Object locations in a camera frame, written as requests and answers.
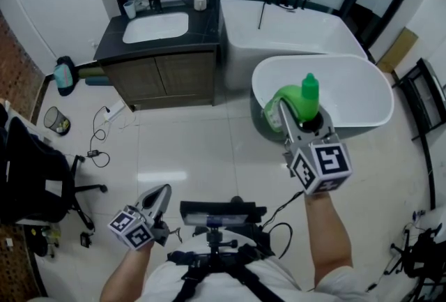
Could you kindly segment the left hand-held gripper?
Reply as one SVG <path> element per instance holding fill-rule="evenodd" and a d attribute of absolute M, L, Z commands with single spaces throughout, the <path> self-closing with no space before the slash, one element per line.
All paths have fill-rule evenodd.
<path fill-rule="evenodd" d="M 164 184 L 139 196 L 135 206 L 127 205 L 108 224 L 114 236 L 131 250 L 150 242 L 165 246 L 168 225 L 162 220 L 171 199 L 171 186 Z"/>

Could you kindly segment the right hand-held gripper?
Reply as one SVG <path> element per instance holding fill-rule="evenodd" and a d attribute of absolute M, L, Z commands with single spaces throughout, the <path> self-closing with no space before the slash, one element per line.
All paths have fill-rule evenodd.
<path fill-rule="evenodd" d="M 303 142 L 299 125 L 284 100 L 278 107 L 282 131 L 288 144 L 284 158 L 290 175 L 296 178 L 304 194 L 317 195 L 339 189 L 351 176 L 351 161 L 324 108 L 314 118 L 314 134 L 325 135 Z"/>

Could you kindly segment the green plastic bottle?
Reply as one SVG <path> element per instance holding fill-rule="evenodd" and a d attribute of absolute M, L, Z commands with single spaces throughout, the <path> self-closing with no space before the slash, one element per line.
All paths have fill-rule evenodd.
<path fill-rule="evenodd" d="M 279 116 L 279 102 L 284 101 L 293 117 L 301 122 L 313 120 L 319 111 L 319 83 L 312 73 L 308 73 L 300 86 L 290 84 L 280 88 L 263 108 L 270 128 L 280 133 L 282 120 Z"/>

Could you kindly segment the person's left forearm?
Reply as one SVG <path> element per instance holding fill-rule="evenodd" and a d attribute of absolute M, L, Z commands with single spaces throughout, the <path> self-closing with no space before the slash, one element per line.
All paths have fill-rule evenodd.
<path fill-rule="evenodd" d="M 151 241 L 138 250 L 126 252 L 105 283 L 100 302 L 135 302 L 142 295 L 153 245 Z"/>

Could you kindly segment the black chest harness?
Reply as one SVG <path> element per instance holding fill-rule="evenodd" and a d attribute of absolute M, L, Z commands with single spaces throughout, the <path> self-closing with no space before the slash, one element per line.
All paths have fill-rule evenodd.
<path fill-rule="evenodd" d="M 247 265 L 271 257 L 272 253 L 260 246 L 245 244 L 237 252 L 224 252 L 216 255 L 196 254 L 176 251 L 168 255 L 168 261 L 177 266 L 187 266 L 182 276 L 183 286 L 174 302 L 186 302 L 196 292 L 198 284 L 213 273 L 226 273 L 248 288 L 261 302 L 284 302 L 278 295 L 266 287 Z"/>

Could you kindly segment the white rectangular bathtub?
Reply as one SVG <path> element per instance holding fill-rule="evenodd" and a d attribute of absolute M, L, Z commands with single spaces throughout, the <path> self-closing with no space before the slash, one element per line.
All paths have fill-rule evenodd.
<path fill-rule="evenodd" d="M 262 5 L 260 1 L 220 1 L 219 31 L 226 88 L 249 89 L 256 66 L 272 56 L 353 54 L 367 58 L 340 17 L 311 9 L 289 12 L 266 5 L 258 30 Z"/>

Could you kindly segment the white power strip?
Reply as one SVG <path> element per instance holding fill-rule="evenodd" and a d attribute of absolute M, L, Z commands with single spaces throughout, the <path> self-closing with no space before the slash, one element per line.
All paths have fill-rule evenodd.
<path fill-rule="evenodd" d="M 112 122 L 126 107 L 125 103 L 120 99 L 111 107 L 107 107 L 104 113 L 106 122 Z"/>

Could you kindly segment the person's white shirt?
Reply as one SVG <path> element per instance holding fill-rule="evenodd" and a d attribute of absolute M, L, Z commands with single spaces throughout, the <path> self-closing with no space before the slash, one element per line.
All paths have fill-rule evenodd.
<path fill-rule="evenodd" d="M 260 282 L 283 302 L 378 302 L 363 291 L 356 271 L 342 266 L 327 274 L 311 292 L 302 291 L 289 270 L 275 256 L 247 265 Z M 173 302 L 180 292 L 186 265 L 165 262 L 150 274 L 136 302 Z M 187 302 L 261 302 L 253 292 L 227 273 L 212 273 L 197 286 Z"/>

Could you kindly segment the brown cardboard sheet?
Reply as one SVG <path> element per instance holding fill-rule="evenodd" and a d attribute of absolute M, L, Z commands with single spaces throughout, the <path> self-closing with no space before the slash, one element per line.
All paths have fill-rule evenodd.
<path fill-rule="evenodd" d="M 417 40 L 418 35 L 404 27 L 397 39 L 378 62 L 378 69 L 383 73 L 393 72 L 407 53 L 409 53 Z"/>

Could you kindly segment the black office chair white label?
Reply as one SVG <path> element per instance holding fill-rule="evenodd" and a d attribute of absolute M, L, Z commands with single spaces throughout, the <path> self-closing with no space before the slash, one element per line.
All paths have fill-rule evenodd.
<path fill-rule="evenodd" d="M 95 189 L 107 192 L 107 187 L 75 185 L 77 166 L 84 161 L 84 156 L 76 155 L 69 164 L 60 151 L 31 134 L 20 118 L 12 118 L 0 139 L 0 223 L 57 223 L 74 210 L 87 229 L 95 229 L 76 194 Z"/>

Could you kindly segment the wooden vanity cabinet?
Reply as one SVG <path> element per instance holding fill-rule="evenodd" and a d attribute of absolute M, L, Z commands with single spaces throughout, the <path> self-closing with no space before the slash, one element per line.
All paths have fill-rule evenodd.
<path fill-rule="evenodd" d="M 132 110 L 150 110 L 215 102 L 215 69 L 220 45 L 218 14 L 181 9 L 189 29 L 177 38 L 125 44 L 123 34 L 131 21 L 113 17 L 94 59 L 112 86 Z"/>

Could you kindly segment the black mesh waste bin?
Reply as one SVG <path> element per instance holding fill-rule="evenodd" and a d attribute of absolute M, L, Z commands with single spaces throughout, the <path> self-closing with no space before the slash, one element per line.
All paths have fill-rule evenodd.
<path fill-rule="evenodd" d="M 60 136 L 67 135 L 70 131 L 71 123 L 68 117 L 62 114 L 55 106 L 50 107 L 43 119 L 44 126 Z"/>

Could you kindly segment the teal rolled mat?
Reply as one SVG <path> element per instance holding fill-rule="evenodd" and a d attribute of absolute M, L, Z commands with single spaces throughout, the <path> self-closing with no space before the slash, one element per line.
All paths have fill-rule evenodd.
<path fill-rule="evenodd" d="M 85 83 L 88 86 L 112 86 L 112 83 L 107 76 L 87 77 Z"/>

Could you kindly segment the olive rolled mat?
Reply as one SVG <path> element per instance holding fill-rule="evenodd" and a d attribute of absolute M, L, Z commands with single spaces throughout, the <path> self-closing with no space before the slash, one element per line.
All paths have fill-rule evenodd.
<path fill-rule="evenodd" d="M 97 67 L 83 67 L 78 70 L 78 75 L 80 79 L 86 79 L 88 77 L 102 77 L 105 76 L 104 70 Z"/>

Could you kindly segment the white desk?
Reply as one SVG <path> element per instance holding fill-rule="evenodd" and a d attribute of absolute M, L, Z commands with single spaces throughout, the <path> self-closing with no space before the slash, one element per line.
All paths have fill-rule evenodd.
<path fill-rule="evenodd" d="M 12 107 L 9 101 L 0 98 L 0 105 L 5 109 L 8 120 L 5 123 L 5 129 L 9 128 L 10 122 L 14 117 L 17 117 L 27 128 L 27 130 L 32 134 L 39 138 L 40 141 L 46 143 L 47 145 L 52 145 L 51 137 L 41 128 L 31 123 L 29 120 L 25 119 L 21 114 L 16 112 Z"/>

